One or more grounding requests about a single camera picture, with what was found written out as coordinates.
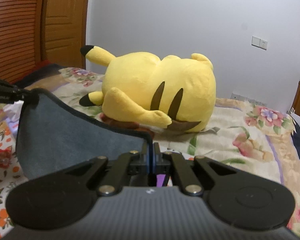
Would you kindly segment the wooden door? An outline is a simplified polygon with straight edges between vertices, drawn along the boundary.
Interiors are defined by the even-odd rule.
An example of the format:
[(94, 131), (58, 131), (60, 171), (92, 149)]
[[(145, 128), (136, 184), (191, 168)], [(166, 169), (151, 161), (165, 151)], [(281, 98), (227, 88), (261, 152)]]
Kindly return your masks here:
[(88, 0), (43, 0), (42, 60), (85, 68)]

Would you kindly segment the orange print white cloth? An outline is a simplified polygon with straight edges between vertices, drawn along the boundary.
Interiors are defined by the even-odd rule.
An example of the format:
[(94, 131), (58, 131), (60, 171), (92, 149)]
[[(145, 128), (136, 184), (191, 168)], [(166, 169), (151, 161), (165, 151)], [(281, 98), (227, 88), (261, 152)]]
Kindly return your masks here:
[(7, 195), (16, 186), (27, 181), (15, 153), (15, 138), (7, 122), (1, 121), (0, 149), (5, 149), (9, 146), (12, 146), (12, 163), (6, 170), (0, 168), (0, 239), (14, 227), (6, 210)]

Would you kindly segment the purple grey microfibre towel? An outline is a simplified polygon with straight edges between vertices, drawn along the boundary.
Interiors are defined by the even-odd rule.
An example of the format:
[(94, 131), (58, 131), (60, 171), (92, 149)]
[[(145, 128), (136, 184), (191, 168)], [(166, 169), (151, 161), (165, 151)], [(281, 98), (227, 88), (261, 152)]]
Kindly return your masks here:
[(152, 173), (154, 142), (146, 132), (112, 127), (64, 104), (45, 89), (33, 89), (37, 104), (24, 101), (15, 152), (27, 178), (10, 191), (7, 201), (51, 195), (61, 202), (70, 197), (90, 199), (96, 193), (97, 156), (128, 142), (149, 143), (149, 174), (132, 184), (135, 192), (154, 196)]

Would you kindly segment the white wall socket strip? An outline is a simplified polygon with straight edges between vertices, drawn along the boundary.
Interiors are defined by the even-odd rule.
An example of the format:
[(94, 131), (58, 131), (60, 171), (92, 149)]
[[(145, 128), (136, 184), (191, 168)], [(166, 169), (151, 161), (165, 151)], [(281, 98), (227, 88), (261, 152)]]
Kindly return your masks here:
[(242, 96), (242, 95), (239, 95), (239, 94), (235, 94), (235, 93), (231, 94), (230, 99), (238, 100), (238, 101), (247, 101), (251, 104), (267, 107), (267, 104), (264, 103), (264, 102), (261, 102), (261, 101), (258, 101), (258, 100), (255, 100), (255, 99), (252, 99), (252, 98), (249, 98), (249, 97), (246, 97), (246, 96)]

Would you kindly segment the dark blue blanket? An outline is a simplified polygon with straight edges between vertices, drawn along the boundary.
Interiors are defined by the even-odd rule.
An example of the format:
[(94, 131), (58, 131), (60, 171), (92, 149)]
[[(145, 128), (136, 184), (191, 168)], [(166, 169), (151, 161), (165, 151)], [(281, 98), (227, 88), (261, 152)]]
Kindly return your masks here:
[(65, 66), (61, 66), (55, 63), (47, 64), (43, 67), (36, 68), (34, 71), (31, 71), (29, 74), (26, 74), (19, 81), (16, 81), (13, 84), (19, 88), (26, 88), (44, 78), (59, 75), (59, 71), (64, 68)]

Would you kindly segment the wooden slatted headboard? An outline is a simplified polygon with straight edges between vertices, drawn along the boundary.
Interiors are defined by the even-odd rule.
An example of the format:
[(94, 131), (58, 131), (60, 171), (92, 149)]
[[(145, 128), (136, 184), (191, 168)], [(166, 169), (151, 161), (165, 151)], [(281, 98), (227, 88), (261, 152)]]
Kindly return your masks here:
[(21, 80), (42, 60), (43, 0), (0, 0), (0, 79)]

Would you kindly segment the yellow Pikachu plush toy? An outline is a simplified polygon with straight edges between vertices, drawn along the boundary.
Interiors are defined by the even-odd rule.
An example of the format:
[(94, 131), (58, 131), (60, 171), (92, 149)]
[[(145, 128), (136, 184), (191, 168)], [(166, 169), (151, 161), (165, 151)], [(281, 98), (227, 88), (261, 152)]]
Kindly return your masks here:
[(203, 54), (189, 59), (168, 55), (160, 59), (149, 52), (115, 57), (105, 49), (85, 45), (81, 54), (107, 68), (100, 91), (83, 96), (81, 106), (101, 106), (119, 122), (201, 132), (216, 102), (212, 62)]

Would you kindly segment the red candy wrapper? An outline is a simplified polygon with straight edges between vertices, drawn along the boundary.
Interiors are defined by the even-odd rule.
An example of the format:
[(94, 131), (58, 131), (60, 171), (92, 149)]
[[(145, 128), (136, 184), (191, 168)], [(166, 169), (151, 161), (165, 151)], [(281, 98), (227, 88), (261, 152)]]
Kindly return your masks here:
[(12, 159), (12, 146), (9, 146), (5, 149), (0, 149), (0, 168), (8, 169), (11, 165)]

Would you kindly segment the pink tissue box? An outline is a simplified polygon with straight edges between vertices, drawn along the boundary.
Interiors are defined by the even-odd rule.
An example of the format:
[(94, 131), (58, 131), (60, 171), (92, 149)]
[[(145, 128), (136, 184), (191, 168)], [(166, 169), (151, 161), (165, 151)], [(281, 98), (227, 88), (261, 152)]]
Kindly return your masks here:
[(17, 136), (19, 119), (23, 103), (23, 101), (19, 100), (14, 104), (7, 104), (3, 107), (3, 111), (7, 116), (6, 121), (14, 137)]

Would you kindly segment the white wall switch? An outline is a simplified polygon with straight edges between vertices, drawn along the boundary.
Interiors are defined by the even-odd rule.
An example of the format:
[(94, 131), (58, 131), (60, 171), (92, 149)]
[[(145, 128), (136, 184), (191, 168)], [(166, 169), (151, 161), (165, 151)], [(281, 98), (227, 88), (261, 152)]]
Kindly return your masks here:
[(261, 38), (252, 36), (251, 45), (263, 50), (267, 50), (268, 42)]

